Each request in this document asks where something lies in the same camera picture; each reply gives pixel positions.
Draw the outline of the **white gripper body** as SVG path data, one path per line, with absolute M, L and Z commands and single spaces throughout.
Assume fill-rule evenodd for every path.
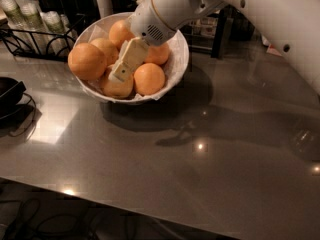
M 130 16 L 130 30 L 150 46 L 160 46 L 177 32 L 173 0 L 143 0 Z

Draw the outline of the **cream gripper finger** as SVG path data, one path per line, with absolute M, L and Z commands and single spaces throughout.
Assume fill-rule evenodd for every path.
M 143 64 L 145 58 L 147 57 L 149 46 L 140 37 L 135 37 L 127 42 L 128 45 L 122 59 L 122 65 L 125 67 L 126 76 L 128 79 L 131 74 Z
M 122 59 L 124 57 L 124 53 L 128 42 L 125 41 L 120 49 L 119 57 L 111 67 L 111 71 L 109 73 L 108 79 L 113 82 L 124 82 L 127 79 L 125 67 L 122 65 Z

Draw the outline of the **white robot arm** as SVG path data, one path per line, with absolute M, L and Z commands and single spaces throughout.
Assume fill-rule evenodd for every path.
M 121 49 L 109 79 L 127 80 L 149 47 L 226 5 L 240 11 L 320 94 L 320 0 L 143 0 L 129 16 L 135 38 Z

